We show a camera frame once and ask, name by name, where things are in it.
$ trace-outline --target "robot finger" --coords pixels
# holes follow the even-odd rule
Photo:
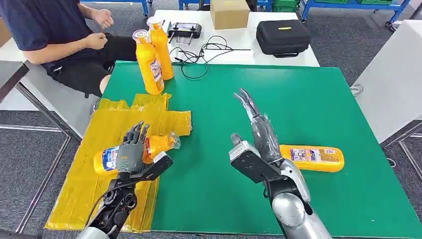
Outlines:
[[[145,137],[146,137],[146,134],[148,132],[148,128],[149,128],[149,124],[146,124],[142,133],[141,133],[141,135],[139,136],[139,141],[141,143],[145,143]]]
[[[261,113],[259,112],[258,107],[255,105],[254,101],[252,100],[250,94],[243,88],[240,88],[239,90],[240,90],[240,93],[243,94],[243,96],[245,97],[245,99],[247,100],[251,108],[255,111],[255,113],[257,115],[260,115]]]
[[[125,143],[125,142],[127,141],[127,137],[128,137],[128,135],[129,135],[129,133],[130,133],[130,130],[128,130],[128,131],[124,134],[124,136],[123,136],[123,142],[122,142],[122,143]]]
[[[138,143],[142,125],[142,122],[136,125],[135,130],[133,131],[133,140],[131,143]]]
[[[255,113],[255,110],[249,104],[249,102],[243,97],[243,95],[238,94],[236,92],[234,93],[234,97],[240,100],[240,102],[242,103],[242,106],[246,110],[249,120],[253,121],[253,118],[256,116],[256,113]]]
[[[242,142],[242,138],[240,135],[236,133],[232,133],[230,136],[231,143],[233,144],[233,147],[236,147],[236,145],[240,144]]]

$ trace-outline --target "gray carpet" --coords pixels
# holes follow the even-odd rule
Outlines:
[[[90,3],[88,5],[94,8],[108,8],[113,12],[115,25],[108,30],[111,33],[131,36],[135,30],[147,28],[142,7],[139,4]],[[189,6],[190,10],[195,10],[195,8],[195,4]],[[155,0],[150,15],[154,14],[155,9],[178,9],[178,4],[174,0]],[[401,18],[409,17],[411,13],[412,9],[408,6]],[[391,14],[391,11],[372,13],[370,10],[312,8],[306,26],[313,35],[312,47],[321,66],[339,67],[351,85],[391,36],[391,32],[384,27],[384,22]],[[89,25],[95,31],[100,31],[92,22],[89,22]],[[51,126],[51,123],[38,112],[0,112],[0,123]],[[60,133],[0,130],[2,165],[0,184],[6,185],[0,189],[0,200],[4,202],[0,204],[0,229],[14,230],[17,227],[63,140],[64,136]],[[406,143],[415,158],[422,162],[422,139],[409,138]],[[42,234],[43,238],[47,239],[76,237],[78,232],[49,231],[44,230],[43,226],[54,206],[77,147],[76,141],[70,143],[51,183],[25,228],[25,233]],[[396,161],[397,166],[394,172],[419,218],[422,218],[421,180],[398,144],[388,147],[385,154]],[[121,234],[120,238],[270,239],[280,237],[148,233]]]

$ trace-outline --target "black cable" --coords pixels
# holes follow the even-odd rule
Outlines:
[[[210,42],[210,40],[211,40],[212,38],[214,38],[214,37],[218,37],[218,38],[223,39],[223,40],[224,40],[224,44],[221,44],[221,43],[216,43],[216,42]],[[222,37],[222,36],[218,36],[218,35],[214,35],[214,36],[211,36],[210,38],[208,38],[208,41],[207,41],[206,43],[204,43],[204,44],[201,46],[201,48],[200,48],[200,50],[199,50],[199,53],[198,53],[198,54],[195,54],[194,52],[191,52],[191,51],[185,51],[185,50],[183,50],[183,49],[182,49],[182,48],[180,48],[180,47],[175,47],[175,48],[173,48],[173,49],[170,51],[170,53],[169,53],[169,54],[171,54],[171,53],[172,53],[174,50],[176,50],[176,49],[179,49],[179,51],[178,51],[178,52],[181,52],[181,53],[182,53],[182,54],[186,57],[186,60],[183,60],[183,59],[180,59],[180,58],[178,58],[178,57],[175,57],[175,59],[176,59],[177,61],[175,61],[175,62],[173,62],[173,61],[172,61],[172,63],[174,63],[174,64],[181,64],[181,66],[180,66],[180,70],[181,70],[182,74],[183,74],[186,78],[188,78],[189,80],[197,80],[197,79],[202,78],[204,75],[206,75],[206,74],[208,73],[208,71],[210,70],[210,65],[209,65],[209,62],[210,62],[210,61],[212,61],[213,59],[215,59],[217,56],[220,56],[220,55],[223,55],[223,54],[226,54],[226,53],[229,53],[229,52],[235,51],[235,50],[240,50],[240,49],[233,49],[233,48],[229,47],[229,46],[227,45],[227,40],[226,40],[224,37]],[[226,52],[223,52],[223,53],[220,53],[220,54],[218,54],[218,55],[216,55],[216,56],[214,56],[214,57],[213,57],[213,58],[211,58],[210,60],[206,60],[206,59],[205,59],[205,57],[204,57],[204,50],[211,50],[211,49],[214,49],[214,50],[227,50],[227,51],[226,51]],[[185,71],[184,71],[184,66],[185,66],[185,64],[199,64],[199,63],[198,63],[198,61],[199,61],[201,58],[204,60],[204,65],[206,65],[206,69],[205,69],[204,73],[203,73],[202,75],[200,75],[200,76],[188,76],[188,75],[185,73]]]
[[[107,193],[109,193],[109,192],[111,192],[111,191],[114,191],[114,190],[116,190],[116,189],[119,189],[119,188],[124,188],[124,187],[130,186],[130,185],[134,185],[134,184],[136,184],[136,183],[137,183],[136,181],[135,181],[135,182],[126,183],[126,184],[123,184],[123,185],[120,185],[120,186],[114,187],[114,188],[112,188],[112,189],[110,189],[110,190],[106,191],[105,193],[101,194],[101,196],[100,196],[100,197],[99,197],[99,198],[95,201],[95,203],[94,203],[93,207],[91,208],[90,214],[88,215],[88,218],[87,218],[87,222],[85,223],[85,227],[87,227],[88,223],[90,222],[90,218],[91,218],[92,213],[93,213],[93,212],[94,212],[94,210],[95,210],[95,207],[97,206],[98,202],[100,202],[100,200],[104,197],[104,195],[106,195]]]
[[[271,186],[270,186],[270,180],[267,176],[264,174],[261,174],[261,176],[265,179],[265,188],[264,188],[264,198],[269,198],[271,201]]]

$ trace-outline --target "green tabletop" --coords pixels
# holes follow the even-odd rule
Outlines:
[[[201,75],[204,65],[188,65]],[[421,224],[337,68],[211,65],[200,80],[174,66],[166,82],[169,110],[192,111],[193,130],[171,150],[160,180],[152,230],[280,234],[263,186],[232,168],[230,134],[251,140],[246,112],[233,97],[242,87],[266,113],[282,144],[340,148],[337,173],[304,171],[311,205],[333,236],[422,238]],[[126,100],[144,93],[136,63],[119,62],[104,93]]]

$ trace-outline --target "man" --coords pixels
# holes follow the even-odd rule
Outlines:
[[[85,23],[92,19],[106,29],[114,23],[111,12],[80,0],[0,0],[0,16],[29,62],[86,95],[103,94],[113,61],[136,61],[131,37],[93,33]]]

